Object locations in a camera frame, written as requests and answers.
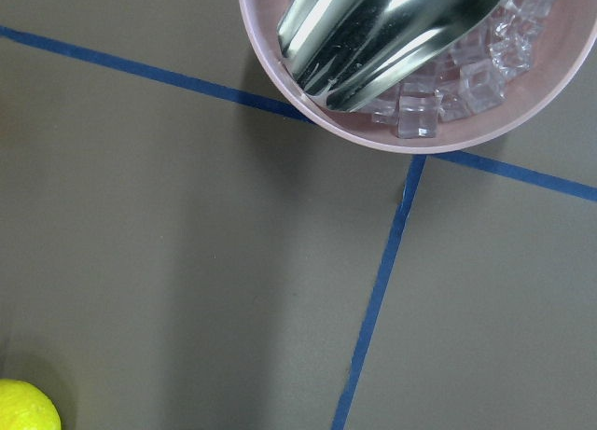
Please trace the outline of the metal scoop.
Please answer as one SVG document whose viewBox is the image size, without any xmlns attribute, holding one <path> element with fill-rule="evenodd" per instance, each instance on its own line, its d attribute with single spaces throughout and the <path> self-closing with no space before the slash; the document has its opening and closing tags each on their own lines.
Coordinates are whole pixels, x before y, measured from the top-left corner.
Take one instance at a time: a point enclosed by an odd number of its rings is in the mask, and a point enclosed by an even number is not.
<svg viewBox="0 0 597 430">
<path fill-rule="evenodd" d="M 502 0 L 292 0 L 277 26 L 287 71 L 315 103 L 354 112 L 482 23 Z"/>
</svg>

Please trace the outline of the clear ice cubes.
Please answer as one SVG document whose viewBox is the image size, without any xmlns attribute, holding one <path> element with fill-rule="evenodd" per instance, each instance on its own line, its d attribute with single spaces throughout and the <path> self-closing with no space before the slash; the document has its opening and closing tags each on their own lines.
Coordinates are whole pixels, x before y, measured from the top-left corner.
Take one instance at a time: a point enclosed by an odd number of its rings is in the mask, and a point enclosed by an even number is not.
<svg viewBox="0 0 597 430">
<path fill-rule="evenodd" d="M 409 139 L 433 137 L 441 122 L 493 109 L 505 100 L 507 83 L 532 68 L 535 41 L 555 2 L 502 0 L 468 34 L 362 108 L 332 112 L 367 115 Z"/>
</svg>

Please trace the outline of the pink bowl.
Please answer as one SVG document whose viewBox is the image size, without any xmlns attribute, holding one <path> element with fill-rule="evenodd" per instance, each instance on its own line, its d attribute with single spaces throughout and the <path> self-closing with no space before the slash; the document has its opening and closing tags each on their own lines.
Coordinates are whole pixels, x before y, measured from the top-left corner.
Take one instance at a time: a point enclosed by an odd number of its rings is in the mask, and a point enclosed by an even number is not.
<svg viewBox="0 0 597 430">
<path fill-rule="evenodd" d="M 486 143 L 525 123 L 566 87 L 596 40 L 596 0 L 557 0 L 535 43 L 535 62 L 507 84 L 506 100 L 471 118 L 442 123 L 434 138 L 399 139 L 359 114 L 331 113 L 305 97 L 282 64 L 276 25 L 290 0 L 239 0 L 252 48 L 269 79 L 305 118 L 354 144 L 400 154 L 437 154 Z"/>
</svg>

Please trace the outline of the yellow lemon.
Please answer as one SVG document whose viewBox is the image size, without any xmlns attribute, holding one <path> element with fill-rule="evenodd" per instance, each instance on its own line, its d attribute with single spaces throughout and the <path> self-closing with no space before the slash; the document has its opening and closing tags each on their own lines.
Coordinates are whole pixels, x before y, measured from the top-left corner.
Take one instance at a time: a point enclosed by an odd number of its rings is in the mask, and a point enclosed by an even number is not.
<svg viewBox="0 0 597 430">
<path fill-rule="evenodd" d="M 2 429 L 62 429 L 62 420 L 49 397 L 26 381 L 1 380 Z"/>
</svg>

